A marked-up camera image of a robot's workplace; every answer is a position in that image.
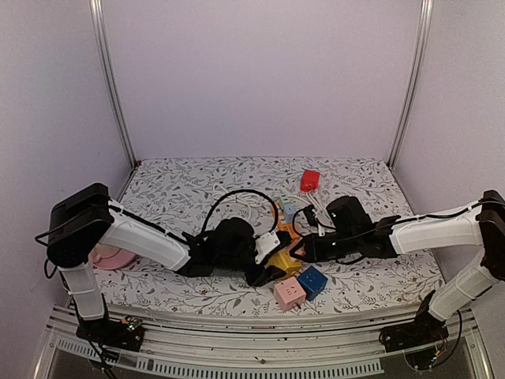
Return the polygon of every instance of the white patterned fabric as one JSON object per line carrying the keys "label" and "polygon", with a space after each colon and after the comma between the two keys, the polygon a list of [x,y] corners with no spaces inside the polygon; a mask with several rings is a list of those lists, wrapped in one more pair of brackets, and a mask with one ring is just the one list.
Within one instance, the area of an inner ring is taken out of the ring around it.
{"label": "white patterned fabric", "polygon": [[[379,159],[150,159],[138,167],[122,203],[128,210],[175,233],[197,234],[215,200],[214,184],[227,190],[253,188],[273,198],[278,193],[300,195],[304,169],[321,173],[319,194],[324,205],[342,195],[351,195],[360,199],[373,220],[411,214],[398,184]],[[247,207],[235,203],[219,206],[210,227],[232,215],[246,217]],[[268,204],[252,210],[251,224],[256,233],[267,231],[272,221]],[[300,217],[299,221],[303,223],[305,219]],[[211,277],[186,278],[154,261],[137,258],[121,270],[96,269],[95,274],[106,300],[113,304],[248,317],[347,313],[403,306],[418,303],[442,283],[430,251],[397,259],[367,259],[352,266],[320,263],[316,268],[328,278],[326,289],[312,302],[288,313],[282,313],[275,304],[273,283],[251,288],[240,272],[216,270]]]}

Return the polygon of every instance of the white plastic casing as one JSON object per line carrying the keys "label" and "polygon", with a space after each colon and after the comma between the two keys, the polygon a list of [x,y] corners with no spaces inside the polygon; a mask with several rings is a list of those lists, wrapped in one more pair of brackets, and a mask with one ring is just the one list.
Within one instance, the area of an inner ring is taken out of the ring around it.
{"label": "white plastic casing", "polygon": [[[466,207],[437,212],[437,215],[449,215]],[[470,209],[462,215],[450,219],[422,219],[392,227],[391,243],[397,254],[434,247],[458,245],[482,245],[482,234],[476,216],[481,207]]]}
{"label": "white plastic casing", "polygon": [[438,289],[429,303],[429,313],[445,321],[458,309],[475,300],[484,291],[499,282],[486,267],[481,266],[484,249],[454,277]]}
{"label": "white plastic casing", "polygon": [[258,237],[256,240],[256,264],[259,265],[263,259],[280,244],[281,242],[274,231],[270,231]]}
{"label": "white plastic casing", "polygon": [[[110,203],[122,209],[122,205],[117,201]],[[114,217],[114,223],[110,225],[99,243],[131,251],[173,271],[177,271],[189,261],[188,246],[121,212],[111,209],[110,214]]]}
{"label": "white plastic casing", "polygon": [[77,304],[83,320],[98,320],[105,314],[102,293],[96,283],[89,262],[73,268],[58,267],[69,288],[69,295]]}

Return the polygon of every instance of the metal pole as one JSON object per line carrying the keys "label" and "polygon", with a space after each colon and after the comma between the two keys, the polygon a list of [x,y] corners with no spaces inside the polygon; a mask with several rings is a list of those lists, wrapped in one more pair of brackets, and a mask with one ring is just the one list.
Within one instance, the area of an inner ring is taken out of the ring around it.
{"label": "metal pole", "polygon": [[423,0],[421,4],[421,15],[419,17],[419,28],[417,29],[417,42],[414,52],[410,79],[407,87],[405,99],[403,101],[402,113],[398,121],[395,139],[391,146],[387,165],[393,171],[398,162],[398,157],[402,149],[403,139],[405,138],[407,126],[409,125],[410,113],[412,111],[413,101],[416,95],[417,82],[421,75],[421,67],[425,56],[426,45],[428,43],[429,25],[432,18],[432,0]]}
{"label": "metal pole", "polygon": [[123,114],[121,102],[119,100],[118,87],[114,79],[112,61],[110,60],[109,44],[107,42],[107,34],[103,20],[102,1],[90,0],[89,2],[92,11],[93,27],[95,29],[96,45],[98,47],[100,61],[102,63],[103,76],[105,77],[105,82],[107,84],[110,104],[112,105],[114,119],[116,120],[116,125],[118,126],[119,137],[125,150],[126,158],[133,169],[137,164],[137,158],[135,157],[132,141],[126,127],[125,115]]}

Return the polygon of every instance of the pink object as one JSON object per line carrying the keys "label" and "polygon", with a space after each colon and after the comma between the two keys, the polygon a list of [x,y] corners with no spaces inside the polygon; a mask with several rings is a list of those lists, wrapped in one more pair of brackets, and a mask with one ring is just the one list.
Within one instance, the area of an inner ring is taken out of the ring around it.
{"label": "pink object", "polygon": [[294,277],[283,280],[274,286],[274,298],[283,312],[302,304],[305,301],[305,296],[305,291]]}
{"label": "pink object", "polygon": [[136,255],[118,247],[96,245],[89,254],[89,260],[97,268],[103,270],[117,270],[125,267],[135,259]]}

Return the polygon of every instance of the white wall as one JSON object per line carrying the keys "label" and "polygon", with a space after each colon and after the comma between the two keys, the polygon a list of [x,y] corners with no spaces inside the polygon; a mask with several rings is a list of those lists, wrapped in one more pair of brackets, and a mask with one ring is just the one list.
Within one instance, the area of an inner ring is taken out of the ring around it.
{"label": "white wall", "polygon": [[128,166],[88,0],[7,0],[0,10],[0,377],[28,377],[60,280],[43,278],[51,207]]}
{"label": "white wall", "polygon": [[[505,195],[505,2],[435,2],[421,82],[396,170],[418,212]],[[475,249],[438,253],[452,277]],[[496,377],[505,377],[505,286],[473,308]]]}
{"label": "white wall", "polygon": [[108,0],[137,155],[386,158],[421,1]]}

